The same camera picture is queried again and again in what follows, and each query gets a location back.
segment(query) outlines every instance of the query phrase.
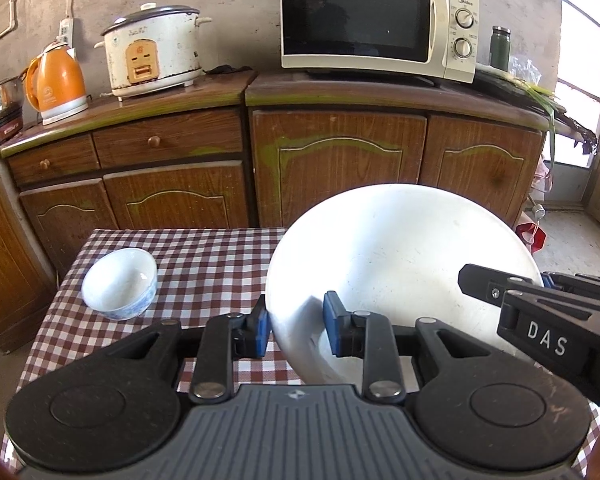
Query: microwave knob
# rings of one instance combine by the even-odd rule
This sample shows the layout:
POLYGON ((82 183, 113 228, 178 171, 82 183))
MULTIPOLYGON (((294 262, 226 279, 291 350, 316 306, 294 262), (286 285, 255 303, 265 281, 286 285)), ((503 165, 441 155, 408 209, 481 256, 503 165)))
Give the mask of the microwave knob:
POLYGON ((471 43, 465 38, 459 38, 454 42, 454 51, 458 57, 469 57, 472 52, 471 43))
POLYGON ((456 12, 456 22, 462 28, 470 28, 474 24, 474 16, 470 10, 460 9, 456 12))

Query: small white bowl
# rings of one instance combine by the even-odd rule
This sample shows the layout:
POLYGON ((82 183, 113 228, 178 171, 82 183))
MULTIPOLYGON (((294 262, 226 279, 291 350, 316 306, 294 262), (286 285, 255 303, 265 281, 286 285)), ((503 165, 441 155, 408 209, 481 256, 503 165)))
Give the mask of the small white bowl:
POLYGON ((155 296, 158 267, 150 253, 128 247, 106 254, 82 280, 82 298, 107 319, 131 319, 142 314, 155 296))

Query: microwave door glass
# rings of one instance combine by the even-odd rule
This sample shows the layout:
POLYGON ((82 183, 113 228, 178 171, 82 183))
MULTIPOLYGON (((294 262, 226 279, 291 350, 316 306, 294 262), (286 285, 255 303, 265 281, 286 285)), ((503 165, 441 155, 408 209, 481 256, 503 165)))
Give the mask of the microwave door glass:
POLYGON ((430 0, 282 0, 285 54, 426 62, 430 0))

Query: window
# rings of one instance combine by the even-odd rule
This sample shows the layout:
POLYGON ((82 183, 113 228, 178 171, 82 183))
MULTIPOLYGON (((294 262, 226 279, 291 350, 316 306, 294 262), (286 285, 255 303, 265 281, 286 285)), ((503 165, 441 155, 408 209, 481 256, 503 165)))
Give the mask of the window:
MULTIPOLYGON (((560 59, 555 95, 567 114, 600 133, 600 0, 562 0, 560 59)), ((549 140, 542 150, 549 159, 549 140)), ((555 160, 588 168, 592 155, 582 145, 556 136, 555 160)))

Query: green thermos bottle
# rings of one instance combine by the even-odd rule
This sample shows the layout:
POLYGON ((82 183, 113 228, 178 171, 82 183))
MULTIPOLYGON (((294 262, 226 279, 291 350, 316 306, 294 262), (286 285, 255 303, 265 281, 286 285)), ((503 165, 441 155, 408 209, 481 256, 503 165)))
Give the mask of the green thermos bottle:
POLYGON ((509 53, 511 51, 511 31, 504 27, 493 27, 489 64, 494 68, 509 71, 509 53))

